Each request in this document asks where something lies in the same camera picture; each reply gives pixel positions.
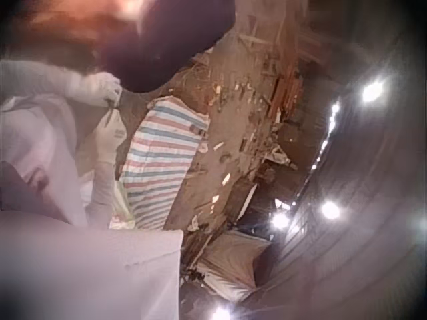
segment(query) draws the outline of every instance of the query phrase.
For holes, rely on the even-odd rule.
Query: white sleeve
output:
[[[66,68],[35,61],[0,61],[0,101],[53,93],[67,97],[73,82],[83,76]]]
[[[91,202],[86,207],[90,228],[108,229],[113,217],[114,166],[98,162],[95,165]]]

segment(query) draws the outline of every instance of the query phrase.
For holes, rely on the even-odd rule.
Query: striped tarp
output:
[[[175,97],[157,99],[151,106],[133,136],[120,177],[138,229],[163,229],[201,142],[190,127],[209,127],[207,115]]]

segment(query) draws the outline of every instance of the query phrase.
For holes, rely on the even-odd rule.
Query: white glove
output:
[[[111,73],[100,72],[82,77],[73,74],[67,97],[96,107],[117,107],[123,88]]]
[[[115,164],[117,148],[126,139],[126,127],[117,109],[108,111],[95,129],[97,160]]]

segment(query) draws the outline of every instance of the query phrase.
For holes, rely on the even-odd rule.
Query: striped bag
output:
[[[207,132],[209,117],[175,97],[156,99],[133,136],[120,181],[138,229],[163,229]]]

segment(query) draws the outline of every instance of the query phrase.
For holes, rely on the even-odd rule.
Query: striped fabric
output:
[[[166,97],[152,108],[133,136],[120,177],[138,229],[163,229],[201,137],[190,126],[207,131],[209,117],[181,100]]]

